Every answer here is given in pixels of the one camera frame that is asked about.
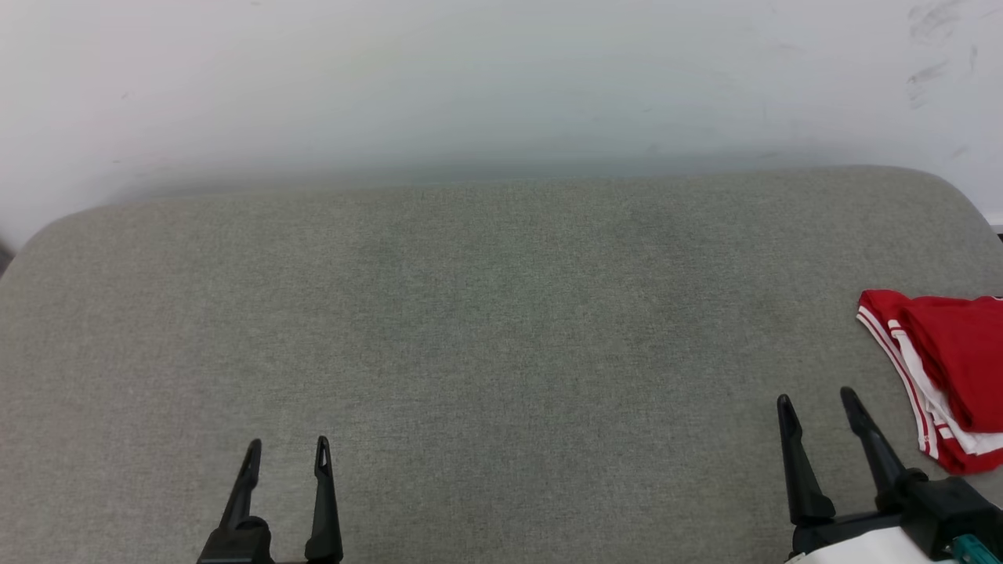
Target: gray surface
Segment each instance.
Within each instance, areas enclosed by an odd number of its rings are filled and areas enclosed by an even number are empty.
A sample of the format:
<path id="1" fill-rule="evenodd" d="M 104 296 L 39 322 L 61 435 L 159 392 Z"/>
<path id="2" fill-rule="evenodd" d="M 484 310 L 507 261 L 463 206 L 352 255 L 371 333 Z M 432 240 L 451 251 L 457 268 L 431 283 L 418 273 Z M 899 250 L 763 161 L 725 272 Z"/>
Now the gray surface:
<path id="1" fill-rule="evenodd" d="M 260 437 L 254 511 L 296 559 L 323 433 L 346 562 L 779 562 L 777 394 L 842 511 L 874 492 L 841 385 L 934 468 L 869 287 L 1003 294 L 1003 246 L 893 169 L 73 216 L 0 280 L 0 546 L 192 562 Z"/>

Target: wall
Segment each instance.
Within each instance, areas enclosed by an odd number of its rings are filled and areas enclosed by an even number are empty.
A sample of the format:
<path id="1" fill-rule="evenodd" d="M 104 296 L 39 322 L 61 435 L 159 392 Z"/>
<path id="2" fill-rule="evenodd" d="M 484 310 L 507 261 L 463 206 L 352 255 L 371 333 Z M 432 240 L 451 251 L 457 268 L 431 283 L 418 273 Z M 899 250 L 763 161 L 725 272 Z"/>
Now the wall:
<path id="1" fill-rule="evenodd" d="M 8 0 L 0 240 L 312 184 L 911 167 L 1003 225 L 1003 0 Z"/>

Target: folded clothing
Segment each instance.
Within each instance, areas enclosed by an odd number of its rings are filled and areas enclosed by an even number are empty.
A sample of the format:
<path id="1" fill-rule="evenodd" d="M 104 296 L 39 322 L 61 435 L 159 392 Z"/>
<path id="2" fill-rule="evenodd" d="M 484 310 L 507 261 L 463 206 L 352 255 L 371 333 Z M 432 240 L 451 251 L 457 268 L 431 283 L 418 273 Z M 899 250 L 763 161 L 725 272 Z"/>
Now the folded clothing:
<path id="1" fill-rule="evenodd" d="M 902 377 L 921 451 L 955 474 L 1003 464 L 1003 300 L 868 290 L 857 318 Z"/>

